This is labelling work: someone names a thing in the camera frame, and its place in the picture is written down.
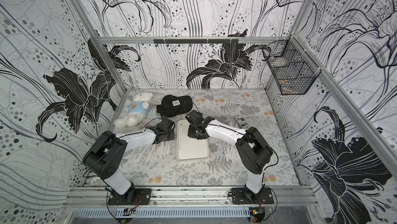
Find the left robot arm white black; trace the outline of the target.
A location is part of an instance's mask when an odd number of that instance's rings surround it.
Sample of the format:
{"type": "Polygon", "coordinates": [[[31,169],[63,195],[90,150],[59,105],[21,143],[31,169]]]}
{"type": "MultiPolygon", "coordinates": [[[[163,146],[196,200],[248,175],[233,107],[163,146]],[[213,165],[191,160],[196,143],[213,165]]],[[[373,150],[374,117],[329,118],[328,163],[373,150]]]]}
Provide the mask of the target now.
{"type": "Polygon", "coordinates": [[[120,196],[133,188],[133,183],[120,170],[124,154],[141,146],[172,141],[175,138],[175,123],[163,117],[155,126],[130,134],[104,132],[83,157],[83,164],[120,196]]]}

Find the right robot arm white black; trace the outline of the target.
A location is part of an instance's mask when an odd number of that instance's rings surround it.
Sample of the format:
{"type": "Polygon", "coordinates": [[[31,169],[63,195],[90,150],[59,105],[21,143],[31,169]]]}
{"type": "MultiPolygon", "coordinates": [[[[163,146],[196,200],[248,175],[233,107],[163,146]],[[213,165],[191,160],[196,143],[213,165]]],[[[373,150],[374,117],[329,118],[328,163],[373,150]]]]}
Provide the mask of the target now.
{"type": "Polygon", "coordinates": [[[190,124],[188,137],[198,140],[216,138],[235,146],[248,170],[246,189],[252,194],[262,190],[265,166],[270,162],[274,150],[256,128],[235,128],[213,117],[203,117],[201,112],[195,110],[186,115],[186,120],[190,124]]]}

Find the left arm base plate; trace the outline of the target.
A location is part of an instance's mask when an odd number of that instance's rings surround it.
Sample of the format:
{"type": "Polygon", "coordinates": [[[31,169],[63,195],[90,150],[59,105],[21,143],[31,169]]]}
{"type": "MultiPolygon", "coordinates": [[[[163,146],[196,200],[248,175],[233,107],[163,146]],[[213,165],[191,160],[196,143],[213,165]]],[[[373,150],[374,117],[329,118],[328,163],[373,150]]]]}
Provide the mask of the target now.
{"type": "Polygon", "coordinates": [[[130,188],[124,195],[120,195],[116,191],[111,190],[107,204],[111,206],[149,205],[151,194],[152,190],[150,188],[130,188]]]}

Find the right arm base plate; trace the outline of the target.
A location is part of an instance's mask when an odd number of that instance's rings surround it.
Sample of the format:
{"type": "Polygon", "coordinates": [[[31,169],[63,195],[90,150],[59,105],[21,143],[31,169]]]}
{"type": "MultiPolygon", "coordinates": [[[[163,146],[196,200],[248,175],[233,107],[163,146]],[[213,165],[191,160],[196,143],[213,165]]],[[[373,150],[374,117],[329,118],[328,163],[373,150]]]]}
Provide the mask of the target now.
{"type": "Polygon", "coordinates": [[[233,204],[274,204],[273,193],[270,188],[262,187],[258,193],[251,192],[247,187],[231,188],[227,194],[232,199],[233,204]]]}

